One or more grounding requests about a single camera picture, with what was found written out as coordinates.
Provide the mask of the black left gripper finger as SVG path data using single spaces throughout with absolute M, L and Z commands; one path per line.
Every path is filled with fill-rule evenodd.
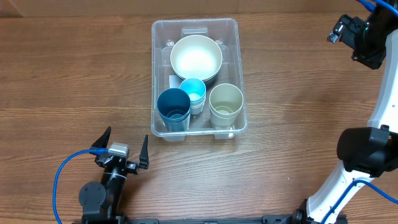
M 108 126 L 106 131 L 91 145 L 91 148 L 106 148 L 111 135 L 111 127 Z
M 139 168 L 148 169 L 149 168 L 149 155 L 148 155 L 148 142 L 149 136 L 146 134 L 144 142 L 142 144 L 141 153 L 139 156 Z

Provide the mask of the blue tall cup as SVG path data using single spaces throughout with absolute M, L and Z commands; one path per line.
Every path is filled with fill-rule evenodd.
M 190 114 L 175 113 L 170 116 L 162 117 L 166 128 L 171 132 L 186 131 L 190 123 Z
M 159 95 L 157 110 L 167 123 L 181 122 L 190 116 L 190 97 L 179 88 L 169 88 Z

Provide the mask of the blue tall cup front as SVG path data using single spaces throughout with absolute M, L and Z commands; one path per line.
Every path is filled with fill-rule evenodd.
M 190 97 L 179 88 L 169 88 L 159 95 L 157 110 L 167 123 L 181 122 L 190 116 Z

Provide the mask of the grey small cup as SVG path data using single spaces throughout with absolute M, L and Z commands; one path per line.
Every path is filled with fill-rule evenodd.
M 191 114 L 192 115 L 200 114 L 203 111 L 203 107 L 204 107 L 204 105 L 202 107 L 199 107 L 199 108 L 192 108 L 191 107 Z

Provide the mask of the mint green small cup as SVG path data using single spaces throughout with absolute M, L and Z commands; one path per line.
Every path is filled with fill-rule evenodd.
M 203 103 L 206 100 L 206 97 L 204 96 L 203 98 L 199 99 L 199 100 L 192 100 L 191 101 L 191 105 L 200 105 L 201 103 Z

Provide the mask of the light blue small cup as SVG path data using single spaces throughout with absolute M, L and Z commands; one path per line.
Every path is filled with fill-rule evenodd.
M 181 82 L 180 89 L 187 93 L 191 101 L 201 101 L 205 97 L 206 85 L 197 78 L 188 78 Z

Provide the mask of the cream tall cup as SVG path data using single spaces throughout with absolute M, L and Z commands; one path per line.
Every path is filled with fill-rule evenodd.
M 238 115 L 231 118 L 222 118 L 213 112 L 210 113 L 211 126 L 215 129 L 229 129 L 234 125 L 234 122 Z
M 235 85 L 222 83 L 215 86 L 209 98 L 210 108 L 221 118 L 232 118 L 242 109 L 244 97 Z

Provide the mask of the dark blue bowl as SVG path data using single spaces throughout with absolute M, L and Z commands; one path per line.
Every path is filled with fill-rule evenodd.
M 181 80 L 185 80 L 188 78 L 197 78 L 205 83 L 205 85 L 211 85 L 216 79 L 220 72 L 220 68 L 218 70 L 184 70 L 184 71 L 176 71 L 175 74 Z

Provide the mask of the cream bowl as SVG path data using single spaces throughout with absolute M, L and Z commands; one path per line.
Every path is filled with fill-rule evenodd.
M 189 35 L 172 48 L 170 63 L 181 79 L 197 78 L 207 82 L 221 70 L 223 54 L 220 46 L 204 35 Z

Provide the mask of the pink small cup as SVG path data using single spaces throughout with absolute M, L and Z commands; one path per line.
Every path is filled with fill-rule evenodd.
M 191 107 L 192 108 L 199 108 L 199 107 L 202 107 L 204 104 L 205 104 L 205 100 L 203 100 L 203 101 L 201 101 L 199 103 L 192 103 Z

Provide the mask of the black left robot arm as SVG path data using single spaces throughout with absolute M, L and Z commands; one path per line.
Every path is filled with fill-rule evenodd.
M 99 182 L 85 184 L 79 193 L 79 203 L 83 209 L 82 223 L 132 223 L 127 215 L 118 211 L 124 183 L 128 174 L 138 174 L 140 169 L 149 167 L 148 137 L 144 138 L 139 162 L 128 160 L 129 146 L 118 142 L 108 145 L 111 128 L 99 137 L 92 149 L 106 149 L 96 152 L 95 162 L 104 169 Z

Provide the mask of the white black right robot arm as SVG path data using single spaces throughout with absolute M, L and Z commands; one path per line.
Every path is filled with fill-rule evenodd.
M 340 215 L 365 185 L 388 199 L 371 182 L 397 169 L 397 1 L 362 1 L 370 12 L 363 21 L 342 15 L 328 41 L 353 49 L 352 60 L 373 70 L 385 66 L 375 109 L 364 128 L 348 128 L 338 140 L 338 163 L 320 189 L 282 223 L 347 223 Z

